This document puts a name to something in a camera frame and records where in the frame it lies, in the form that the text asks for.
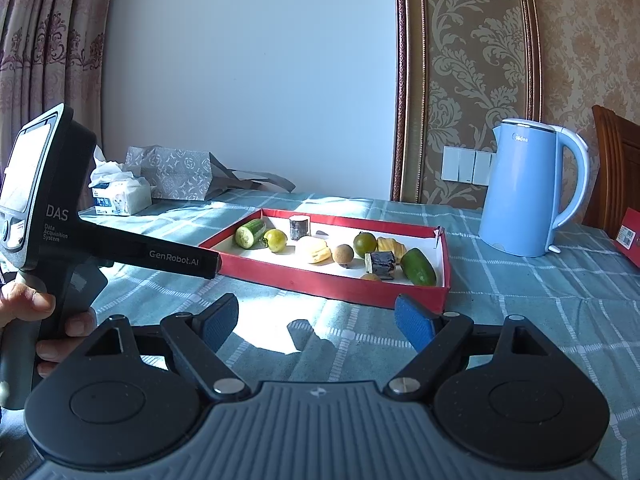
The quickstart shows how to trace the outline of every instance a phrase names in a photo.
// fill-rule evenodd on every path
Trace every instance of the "checkered tablecloth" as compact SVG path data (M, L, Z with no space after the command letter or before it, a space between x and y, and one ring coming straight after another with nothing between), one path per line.
M479 239L477 211L245 190L211 203L158 203L130 218L91 213L84 218L197 245L260 207L443 226L452 267L446 309L483 324L501 324L507 314L532 320L609 401L610 428L596 462L614 478L640 478L640 270L603 232L569 224L555 240L560 254L520 258ZM119 264L104 272L109 285L94 304L100 321L120 313L133 324L154 324L172 312L199 312L220 295L234 293L238 326L218 355L251 385L260 380L383 384L415 356L391 310L224 276L206 281Z

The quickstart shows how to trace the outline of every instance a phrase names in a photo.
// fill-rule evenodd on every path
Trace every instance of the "blue kettle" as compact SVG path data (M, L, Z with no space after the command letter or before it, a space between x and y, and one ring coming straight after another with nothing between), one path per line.
M556 229L578 210L587 191L587 144L562 126L504 119L494 128L498 150L482 210L480 238L505 253L537 257L553 245ZM560 212L562 148L574 154L578 184Z

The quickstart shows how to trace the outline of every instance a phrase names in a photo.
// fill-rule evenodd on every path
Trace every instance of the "green tomato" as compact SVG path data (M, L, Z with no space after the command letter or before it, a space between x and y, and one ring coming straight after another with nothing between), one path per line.
M375 252L377 246L378 241L371 233L360 233L353 239L353 250L361 258L364 258L366 253Z
M272 253L279 253L287 246L287 235L279 229L269 229L262 240Z

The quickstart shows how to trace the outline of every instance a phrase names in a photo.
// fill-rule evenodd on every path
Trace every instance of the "gray gripper base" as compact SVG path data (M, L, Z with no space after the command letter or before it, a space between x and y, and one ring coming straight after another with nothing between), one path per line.
M444 440L418 404L374 383L264 383L255 397L217 405L173 454L123 472L43 463L30 480L605 480L591 463L515 472Z

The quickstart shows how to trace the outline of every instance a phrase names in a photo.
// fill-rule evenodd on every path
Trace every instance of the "kettle spout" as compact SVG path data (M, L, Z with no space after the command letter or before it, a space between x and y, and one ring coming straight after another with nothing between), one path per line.
M500 128L501 128L501 124L498 124L495 128L494 128L494 135L495 135L495 143L496 144L500 144Z

